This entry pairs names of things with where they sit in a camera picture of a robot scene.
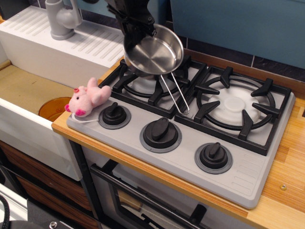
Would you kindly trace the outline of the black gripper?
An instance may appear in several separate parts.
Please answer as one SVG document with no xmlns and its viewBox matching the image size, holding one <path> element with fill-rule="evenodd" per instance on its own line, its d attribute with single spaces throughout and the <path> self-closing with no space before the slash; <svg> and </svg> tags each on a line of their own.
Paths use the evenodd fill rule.
<svg viewBox="0 0 305 229">
<path fill-rule="evenodd" d="M 147 35 L 154 36 L 154 17 L 148 10 L 147 0 L 108 0 L 107 9 L 115 15 L 124 34 L 125 54 L 132 50 Z"/>
</svg>

